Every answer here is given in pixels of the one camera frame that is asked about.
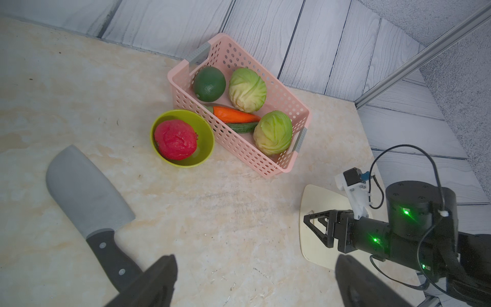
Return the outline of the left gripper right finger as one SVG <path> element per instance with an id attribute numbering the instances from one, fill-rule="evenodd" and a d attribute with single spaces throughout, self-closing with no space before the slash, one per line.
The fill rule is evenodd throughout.
<path id="1" fill-rule="evenodd" d="M 344 306 L 410 306 L 352 256 L 338 257 L 335 276 Z"/>

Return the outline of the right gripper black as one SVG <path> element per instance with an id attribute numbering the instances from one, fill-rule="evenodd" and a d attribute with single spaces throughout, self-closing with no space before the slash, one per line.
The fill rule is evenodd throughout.
<path id="1" fill-rule="evenodd" d="M 313 220 L 326 226 L 326 232 L 319 230 Z M 352 243 L 352 227 L 354 226 L 354 213 L 349 211 L 329 210 L 309 213 L 304 216 L 304 224 L 317 236 L 327 248 L 334 248 L 334 241 L 338 242 L 338 251 L 351 253 L 356 250 Z"/>

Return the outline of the cleaver knife black handle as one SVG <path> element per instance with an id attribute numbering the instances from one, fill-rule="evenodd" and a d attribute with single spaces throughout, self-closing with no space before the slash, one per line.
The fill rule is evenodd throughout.
<path id="1" fill-rule="evenodd" d="M 115 232 L 135 214 L 106 176 L 78 147 L 70 145 L 49 164 L 47 190 L 84 237 L 119 292 L 143 271 L 115 242 Z"/>

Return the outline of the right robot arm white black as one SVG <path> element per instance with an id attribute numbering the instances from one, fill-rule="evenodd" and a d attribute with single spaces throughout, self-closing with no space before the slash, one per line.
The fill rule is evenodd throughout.
<path id="1" fill-rule="evenodd" d="M 369 218 L 365 181 L 344 190 L 350 210 L 303 218 L 324 246 L 395 262 L 423 273 L 430 283 L 445 278 L 447 295 L 470 306 L 490 306 L 490 235 L 459 232 L 451 189 L 420 181 L 391 184 L 386 222 Z"/>

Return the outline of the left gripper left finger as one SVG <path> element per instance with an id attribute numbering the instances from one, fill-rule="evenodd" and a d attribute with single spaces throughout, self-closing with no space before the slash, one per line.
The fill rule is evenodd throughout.
<path id="1" fill-rule="evenodd" d="M 175 255 L 162 256 L 106 306 L 169 307 L 177 278 L 178 266 Z"/>

